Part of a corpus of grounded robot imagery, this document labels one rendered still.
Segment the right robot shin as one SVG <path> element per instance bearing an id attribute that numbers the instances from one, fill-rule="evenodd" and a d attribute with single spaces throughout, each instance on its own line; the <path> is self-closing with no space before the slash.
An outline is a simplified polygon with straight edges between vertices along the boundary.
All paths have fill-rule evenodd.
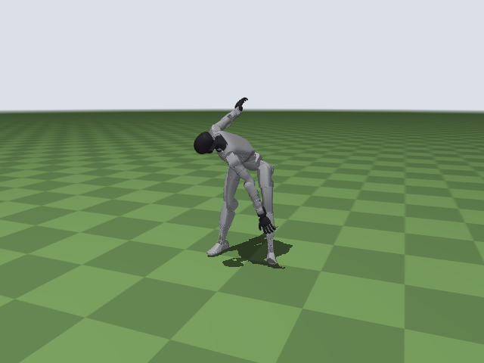
<path id="1" fill-rule="evenodd" d="M 235 212 L 228 210 L 227 208 L 227 202 L 224 201 L 222 204 L 222 210 L 220 214 L 220 220 L 219 220 L 219 237 L 220 240 L 218 239 L 217 243 L 220 243 L 221 245 L 225 243 L 225 239 L 228 233 L 228 229 L 231 226 L 231 223 L 234 219 Z"/>

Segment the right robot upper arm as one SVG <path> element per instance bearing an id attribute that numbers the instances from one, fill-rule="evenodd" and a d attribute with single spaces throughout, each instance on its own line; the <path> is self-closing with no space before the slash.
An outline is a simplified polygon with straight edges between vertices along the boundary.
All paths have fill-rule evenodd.
<path id="1" fill-rule="evenodd" d="M 223 120 L 220 120 L 216 124 L 212 125 L 209 133 L 213 136 L 217 131 L 222 131 L 223 129 L 228 128 L 231 125 L 231 120 L 228 117 L 225 117 Z"/>

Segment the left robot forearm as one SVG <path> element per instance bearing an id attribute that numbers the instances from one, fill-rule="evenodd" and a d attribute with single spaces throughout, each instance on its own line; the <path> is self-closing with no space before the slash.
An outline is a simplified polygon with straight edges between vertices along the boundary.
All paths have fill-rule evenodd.
<path id="1" fill-rule="evenodd" d="M 263 214 L 264 213 L 262 209 L 263 205 L 259 197 L 259 191 L 256 189 L 256 187 L 252 182 L 247 182 L 244 187 L 249 193 L 249 197 L 251 198 L 253 202 L 253 207 L 256 209 L 257 213 L 259 215 Z"/>

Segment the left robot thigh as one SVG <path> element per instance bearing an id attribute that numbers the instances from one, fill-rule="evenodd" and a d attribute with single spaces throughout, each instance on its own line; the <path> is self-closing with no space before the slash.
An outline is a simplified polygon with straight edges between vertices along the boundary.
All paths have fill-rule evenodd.
<path id="1" fill-rule="evenodd" d="M 274 182 L 271 176 L 274 173 L 274 167 L 265 162 L 264 160 L 259 161 L 259 168 L 257 170 L 259 187 L 262 193 L 262 205 L 265 207 L 266 212 L 273 213 L 273 187 Z"/>

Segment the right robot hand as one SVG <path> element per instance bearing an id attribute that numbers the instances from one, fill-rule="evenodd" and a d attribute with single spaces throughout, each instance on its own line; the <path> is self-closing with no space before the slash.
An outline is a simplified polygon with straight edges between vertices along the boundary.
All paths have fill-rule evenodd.
<path id="1" fill-rule="evenodd" d="M 248 100 L 247 98 L 241 98 L 241 100 L 239 100 L 239 101 L 236 103 L 236 105 L 235 105 L 234 109 L 235 109 L 236 107 L 239 107 L 239 110 L 240 110 L 240 111 L 242 111 L 242 109 L 243 109 L 242 104 L 244 103 L 244 101 L 246 101 L 245 99 L 246 99 L 246 100 Z"/>

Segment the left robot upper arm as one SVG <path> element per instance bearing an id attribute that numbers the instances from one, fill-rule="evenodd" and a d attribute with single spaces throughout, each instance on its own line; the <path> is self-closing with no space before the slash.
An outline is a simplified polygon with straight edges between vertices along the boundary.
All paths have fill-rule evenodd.
<path id="1" fill-rule="evenodd" d="M 244 165 L 242 164 L 241 159 L 238 155 L 231 152 L 226 156 L 226 159 L 227 159 L 228 165 L 237 173 L 237 175 L 240 178 L 242 178 L 245 181 L 244 186 L 247 182 L 252 182 L 255 186 L 255 182 L 253 178 L 248 173 L 248 171 L 244 168 Z"/>

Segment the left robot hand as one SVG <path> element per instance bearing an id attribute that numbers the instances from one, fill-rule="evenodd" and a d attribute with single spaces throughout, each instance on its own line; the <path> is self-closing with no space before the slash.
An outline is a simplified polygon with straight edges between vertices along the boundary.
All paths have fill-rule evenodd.
<path id="1" fill-rule="evenodd" d="M 269 219 L 269 218 L 266 216 L 266 214 L 267 214 L 267 213 L 266 213 L 266 211 L 265 211 L 265 207 L 264 207 L 264 206 L 262 207 L 262 209 L 263 209 L 263 211 L 264 211 L 264 213 L 263 213 L 263 214 L 259 215 L 259 214 L 257 213 L 258 217 L 260 217 L 260 219 L 259 219 L 259 230 L 262 230 L 262 229 L 263 229 L 263 231 L 264 231 L 264 233 L 265 233 L 265 234 L 267 234 L 267 232 L 268 232 L 269 234 L 271 234 L 271 232 L 273 232 L 273 230 L 276 230 L 276 228 L 274 228 L 274 227 L 273 227 L 273 225 L 271 224 L 270 219 Z M 270 226 L 269 226 L 269 225 L 271 226 L 271 228 L 272 228 L 273 230 L 271 230 L 271 228 L 270 228 Z M 261 229 L 261 226 L 262 226 L 262 229 Z M 267 226 L 268 226 L 268 228 L 267 228 Z M 269 229 L 269 230 L 268 230 L 268 229 Z M 267 232 L 266 232 L 265 230 L 266 230 Z"/>

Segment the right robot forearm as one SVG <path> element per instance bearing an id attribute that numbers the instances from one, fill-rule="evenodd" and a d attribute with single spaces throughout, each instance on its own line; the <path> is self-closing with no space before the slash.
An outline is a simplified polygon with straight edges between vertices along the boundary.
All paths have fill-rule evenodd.
<path id="1" fill-rule="evenodd" d="M 243 113 L 243 110 L 240 111 L 239 110 L 239 107 L 236 107 L 235 109 L 233 109 L 230 113 L 228 113 L 227 115 L 225 115 L 223 118 L 221 118 L 221 120 L 223 120 L 225 117 L 228 117 L 231 122 L 234 121 L 234 119 L 236 119 L 241 113 Z"/>

